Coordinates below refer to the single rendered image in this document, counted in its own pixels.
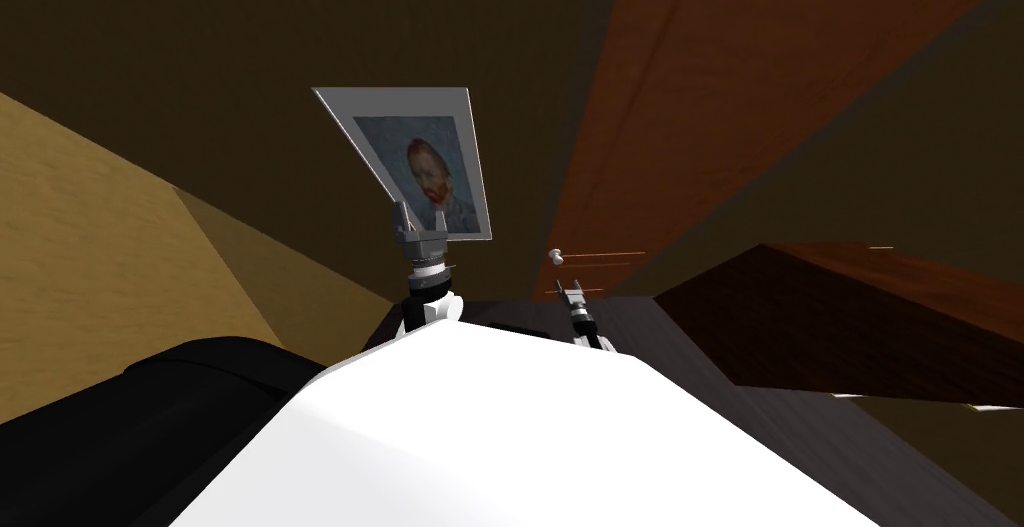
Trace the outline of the brown wooden door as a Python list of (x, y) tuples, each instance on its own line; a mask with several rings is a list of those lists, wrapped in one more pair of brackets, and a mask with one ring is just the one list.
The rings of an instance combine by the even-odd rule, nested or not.
[(981, 0), (614, 0), (534, 297), (623, 286)]

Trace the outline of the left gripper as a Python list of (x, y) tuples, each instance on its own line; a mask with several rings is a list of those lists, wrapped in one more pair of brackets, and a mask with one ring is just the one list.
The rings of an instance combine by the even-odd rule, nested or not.
[(404, 257), (411, 261), (441, 258), (447, 251), (449, 231), (442, 210), (435, 212), (435, 230), (412, 230), (408, 205), (397, 201), (392, 210), (392, 229), (395, 237), (400, 238)]

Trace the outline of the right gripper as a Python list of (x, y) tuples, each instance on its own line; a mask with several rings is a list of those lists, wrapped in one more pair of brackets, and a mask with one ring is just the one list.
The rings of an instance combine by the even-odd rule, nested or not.
[(590, 314), (587, 310), (584, 290), (578, 280), (574, 280), (574, 288), (575, 290), (566, 290), (559, 280), (556, 281), (557, 293), (564, 297), (564, 304), (568, 308), (570, 315), (573, 318), (588, 318)]

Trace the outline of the framed portrait painting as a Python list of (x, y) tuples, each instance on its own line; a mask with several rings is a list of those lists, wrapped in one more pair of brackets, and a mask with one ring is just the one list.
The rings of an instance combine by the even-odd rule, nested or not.
[(464, 87), (316, 87), (315, 96), (411, 223), (443, 212), (452, 241), (493, 237), (473, 109)]

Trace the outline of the dark brown wooden cabinet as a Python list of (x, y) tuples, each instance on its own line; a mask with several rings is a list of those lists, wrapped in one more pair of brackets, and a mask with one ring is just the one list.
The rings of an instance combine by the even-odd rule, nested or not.
[(760, 244), (657, 303), (736, 385), (1024, 408), (1024, 284), (862, 243)]

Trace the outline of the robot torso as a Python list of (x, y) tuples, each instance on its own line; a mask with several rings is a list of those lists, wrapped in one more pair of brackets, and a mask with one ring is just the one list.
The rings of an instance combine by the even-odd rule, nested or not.
[(877, 527), (635, 357), (442, 320), (303, 387), (170, 527)]

